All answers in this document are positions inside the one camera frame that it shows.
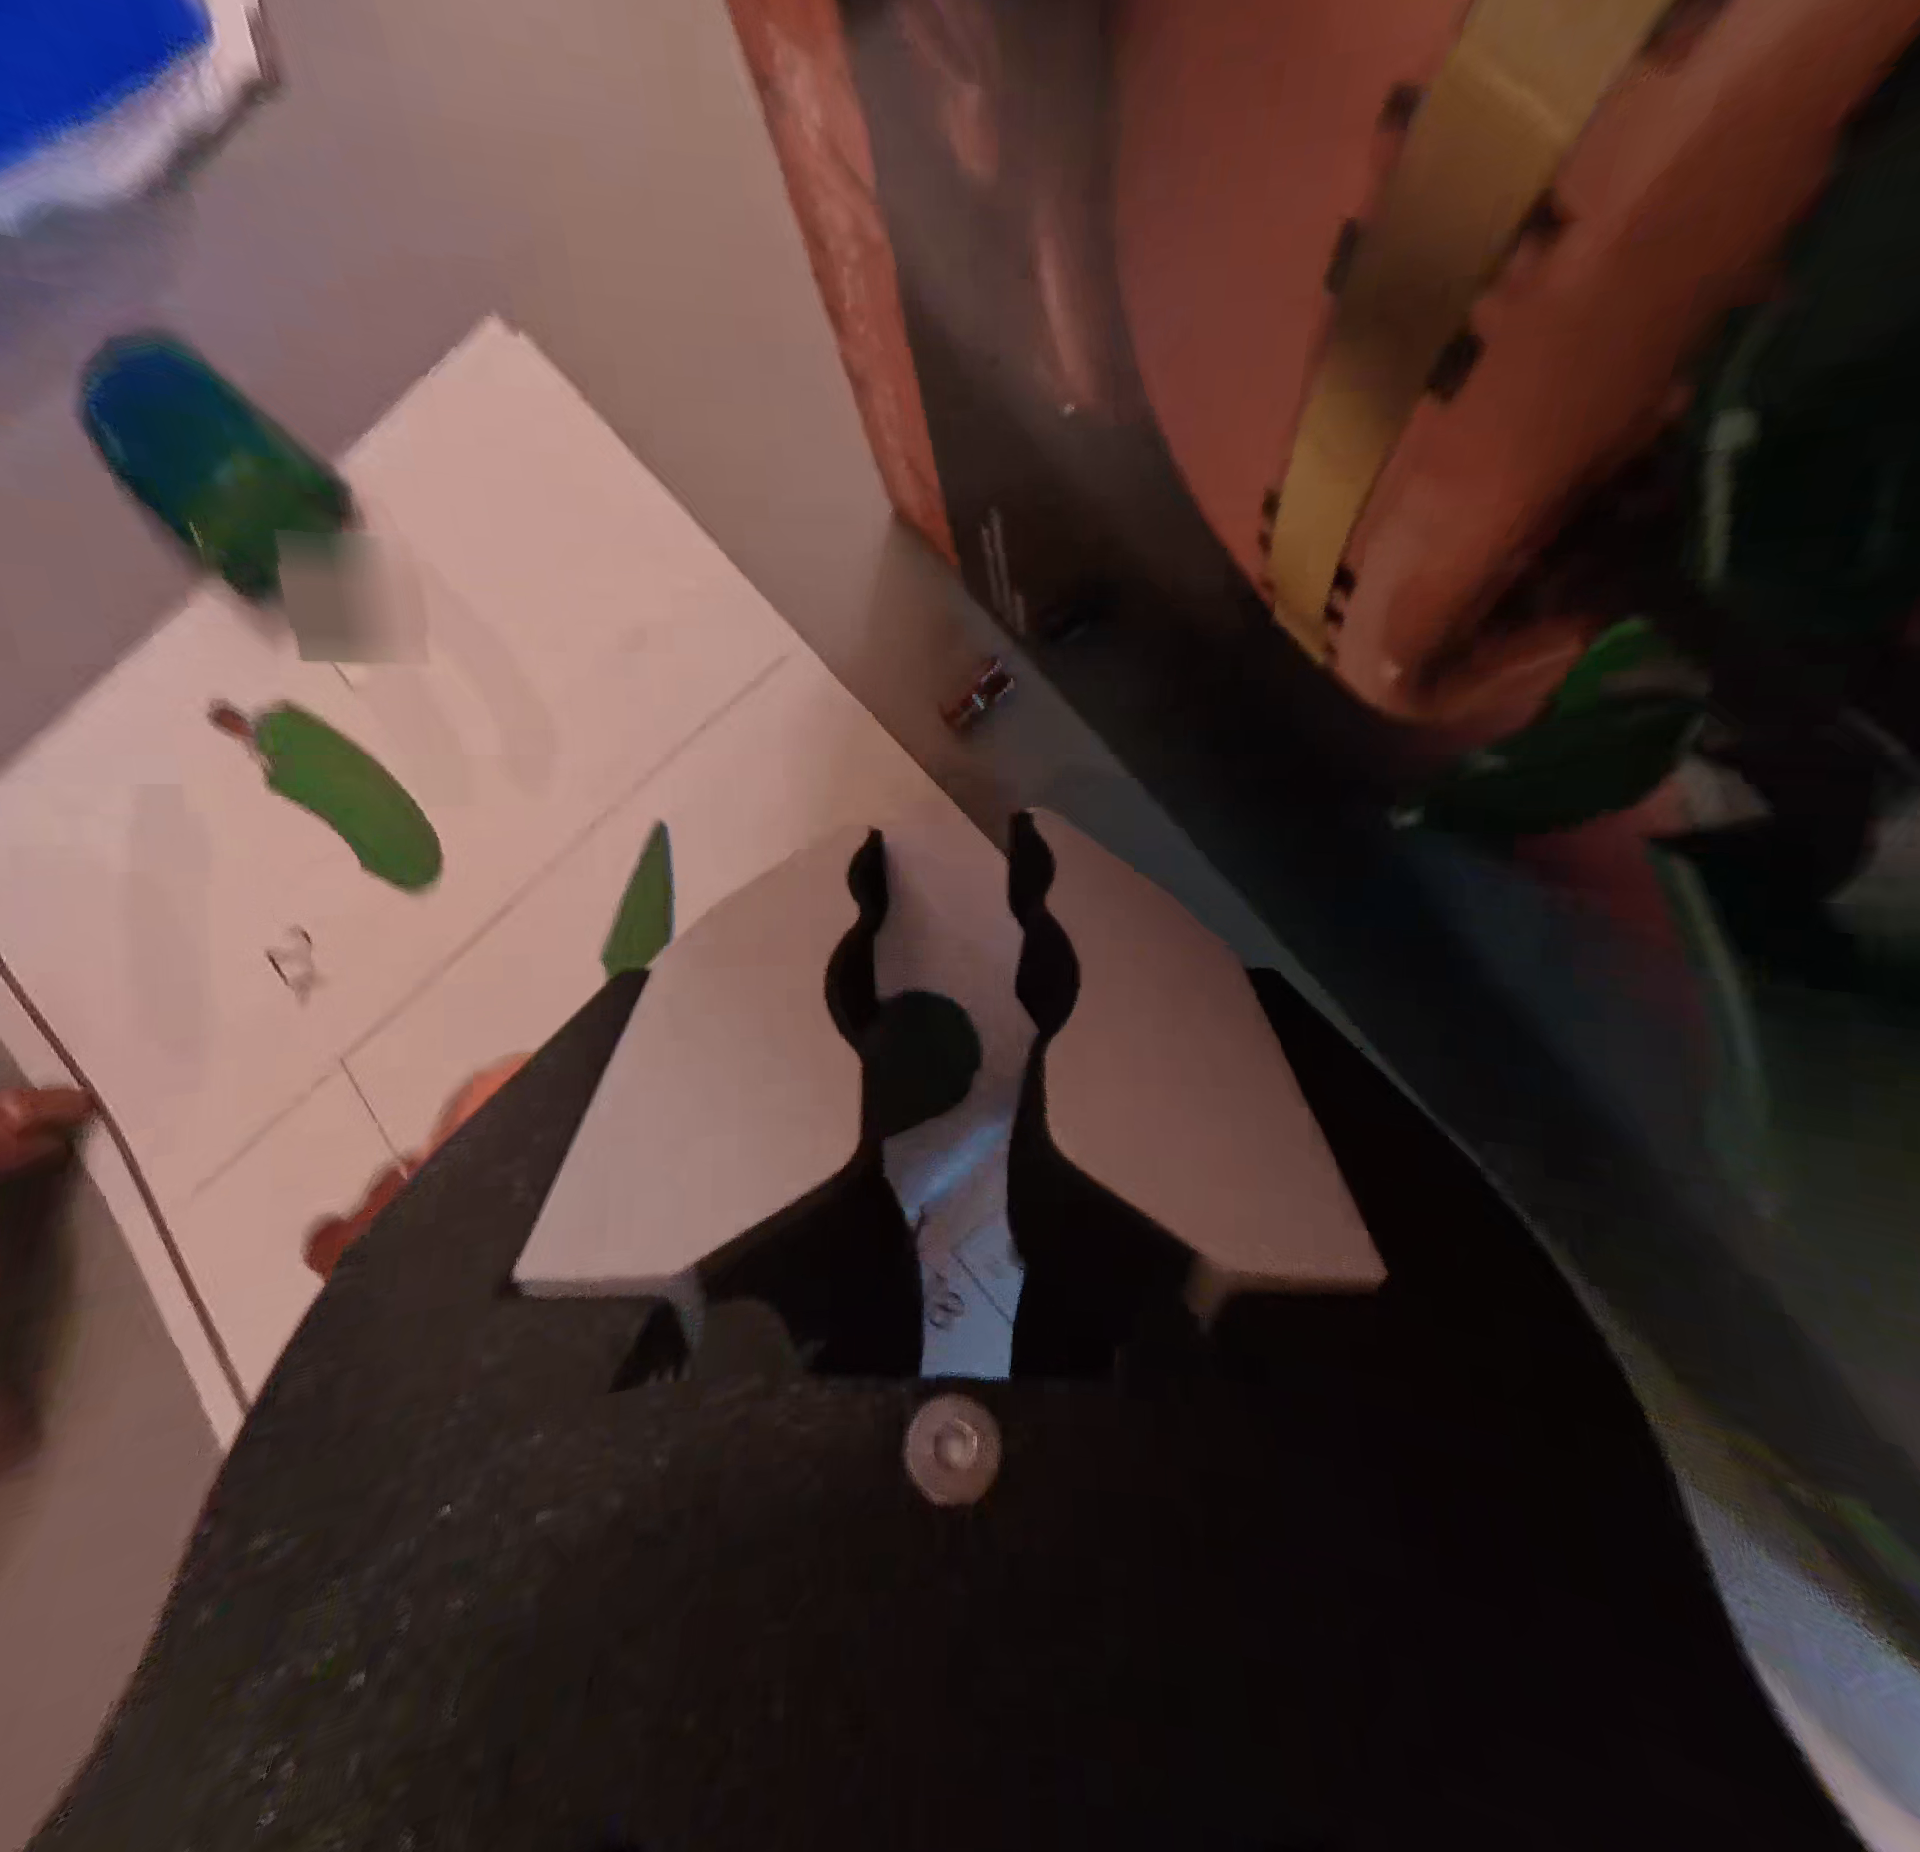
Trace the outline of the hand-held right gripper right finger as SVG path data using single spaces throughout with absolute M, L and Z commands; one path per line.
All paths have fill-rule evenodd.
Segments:
M 1251 967 L 1049 811 L 1008 904 L 1034 1037 L 1006 1154 L 1012 1372 L 1185 1359 L 1242 1301 L 1367 1296 L 1388 1266 Z

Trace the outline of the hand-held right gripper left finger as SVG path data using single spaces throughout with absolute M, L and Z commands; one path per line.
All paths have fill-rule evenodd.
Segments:
M 517 1259 L 520 1294 L 650 1296 L 689 1343 L 754 1301 L 804 1369 L 918 1369 L 915 1242 L 862 1063 L 887 880 L 884 837 L 842 827 L 656 958 Z

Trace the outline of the green toy leaf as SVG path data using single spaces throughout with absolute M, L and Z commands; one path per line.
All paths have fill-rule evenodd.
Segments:
M 333 462 L 169 332 L 100 346 L 78 411 L 116 483 L 198 568 L 257 606 L 280 599 L 282 538 L 331 551 L 357 521 Z

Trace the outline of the orchid print toy box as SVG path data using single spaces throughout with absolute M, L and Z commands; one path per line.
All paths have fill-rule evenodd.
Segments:
M 723 0 L 899 521 L 1917 1624 L 1917 0 Z

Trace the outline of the white instruction booklet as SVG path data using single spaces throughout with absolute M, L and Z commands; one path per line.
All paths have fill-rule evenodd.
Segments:
M 87 1165 L 218 1447 L 310 1231 L 590 1000 L 656 827 L 682 931 L 845 824 L 991 850 L 522 332 L 347 473 L 421 660 L 307 664 L 203 590 L 5 767 L 5 1040 L 107 1109 Z

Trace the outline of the blue plastic bin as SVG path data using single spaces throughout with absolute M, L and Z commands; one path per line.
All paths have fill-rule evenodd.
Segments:
M 278 86 L 261 0 L 3 0 L 3 233 L 121 207 Z

